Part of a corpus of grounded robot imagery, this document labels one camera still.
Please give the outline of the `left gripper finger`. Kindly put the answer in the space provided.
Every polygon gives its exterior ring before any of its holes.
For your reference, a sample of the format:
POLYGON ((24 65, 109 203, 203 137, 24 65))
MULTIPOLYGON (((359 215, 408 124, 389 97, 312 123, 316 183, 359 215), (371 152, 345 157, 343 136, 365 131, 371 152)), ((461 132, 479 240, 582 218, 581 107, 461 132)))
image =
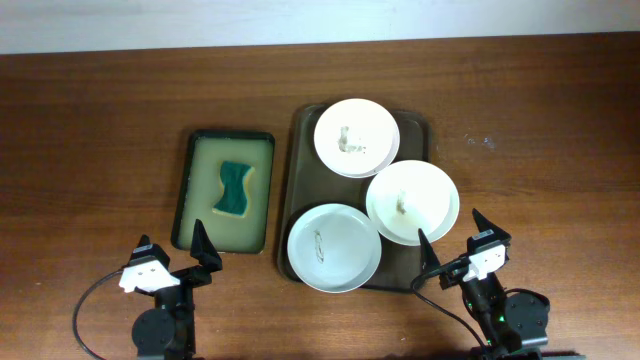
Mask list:
POLYGON ((209 273, 223 269, 222 259, 209 239, 200 219, 196 219, 194 223, 190 255, 209 273))
POLYGON ((137 273, 166 271, 169 269, 170 258, 158 244, 152 243, 147 235, 142 235, 134 248, 127 268, 137 273))

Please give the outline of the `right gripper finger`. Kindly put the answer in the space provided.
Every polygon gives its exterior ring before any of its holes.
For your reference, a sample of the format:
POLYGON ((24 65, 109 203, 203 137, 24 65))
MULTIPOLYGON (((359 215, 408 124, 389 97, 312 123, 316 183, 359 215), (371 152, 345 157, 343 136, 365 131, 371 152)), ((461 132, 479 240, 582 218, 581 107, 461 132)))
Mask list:
POLYGON ((433 277, 433 272, 437 271, 441 267, 441 263, 422 228, 418 229, 418 236, 422 261, 420 276, 422 279, 428 279, 433 277))
POLYGON ((489 221, 476 208, 472 210, 473 220, 478 228, 478 234, 467 239, 467 252, 480 253, 504 245, 506 248, 510 246, 511 235, 502 228, 489 221))

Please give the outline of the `white plate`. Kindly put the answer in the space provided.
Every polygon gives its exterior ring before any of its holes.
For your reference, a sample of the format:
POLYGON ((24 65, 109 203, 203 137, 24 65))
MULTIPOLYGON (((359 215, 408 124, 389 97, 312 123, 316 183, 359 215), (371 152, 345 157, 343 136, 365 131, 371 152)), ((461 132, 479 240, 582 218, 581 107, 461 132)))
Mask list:
POLYGON ((325 293, 361 287, 377 271, 382 243, 369 217, 329 203, 304 212, 287 237, 289 263, 306 285, 325 293))
POLYGON ((329 106, 319 117, 313 144, 334 173, 366 178, 390 165, 400 146, 400 130, 391 112, 367 99, 352 98, 329 106))
POLYGON ((403 160, 373 178, 365 205, 381 235, 400 245, 418 246, 419 232, 433 243, 453 228, 460 197, 442 169, 425 161, 403 160))

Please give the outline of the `green and yellow sponge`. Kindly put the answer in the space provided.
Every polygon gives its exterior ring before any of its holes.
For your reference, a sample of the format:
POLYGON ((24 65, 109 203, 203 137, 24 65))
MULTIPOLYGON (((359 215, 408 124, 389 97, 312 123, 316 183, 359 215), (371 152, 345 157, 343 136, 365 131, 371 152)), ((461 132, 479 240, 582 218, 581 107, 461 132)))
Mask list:
POLYGON ((249 164, 224 161, 219 172, 222 195, 212 211, 231 217, 244 217, 249 208, 247 185, 253 172, 254 167, 249 164))

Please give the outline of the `white plate top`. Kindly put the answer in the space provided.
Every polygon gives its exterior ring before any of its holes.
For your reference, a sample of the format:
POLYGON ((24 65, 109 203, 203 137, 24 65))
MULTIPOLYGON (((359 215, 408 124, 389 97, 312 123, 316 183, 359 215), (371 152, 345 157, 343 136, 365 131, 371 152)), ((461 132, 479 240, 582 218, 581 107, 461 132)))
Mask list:
POLYGON ((352 98, 329 106, 319 117, 313 144, 334 173, 366 178, 390 165, 400 146, 400 130, 391 112, 367 99, 352 98))

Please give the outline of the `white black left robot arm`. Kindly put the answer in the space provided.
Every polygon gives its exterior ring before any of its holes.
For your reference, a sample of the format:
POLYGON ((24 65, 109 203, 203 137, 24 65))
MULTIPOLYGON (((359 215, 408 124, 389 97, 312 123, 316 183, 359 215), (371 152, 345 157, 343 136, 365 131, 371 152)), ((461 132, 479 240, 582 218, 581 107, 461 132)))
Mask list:
POLYGON ((149 237, 141 237, 122 270, 119 286, 154 299, 132 327, 132 341, 139 359, 191 359, 196 353, 193 290, 212 283, 211 274, 223 268, 204 224, 194 224, 190 256, 192 267, 171 272, 170 257, 149 237))

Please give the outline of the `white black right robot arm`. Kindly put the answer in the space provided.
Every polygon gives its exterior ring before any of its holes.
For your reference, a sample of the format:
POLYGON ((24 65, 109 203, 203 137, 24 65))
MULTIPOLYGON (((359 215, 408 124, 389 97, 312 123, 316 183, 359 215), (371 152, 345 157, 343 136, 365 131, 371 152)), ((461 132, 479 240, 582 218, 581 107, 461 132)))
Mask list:
POLYGON ((442 264, 423 230, 418 231, 422 271, 410 283, 423 302, 463 325, 478 342, 471 359, 581 359, 575 352, 544 353, 549 342, 546 328, 550 300, 535 291, 511 288, 500 283, 496 272, 509 261, 511 235, 472 211, 478 233, 467 239, 466 252, 442 264), (475 331, 468 322, 420 293, 427 280, 438 278, 443 290, 458 287, 475 331))

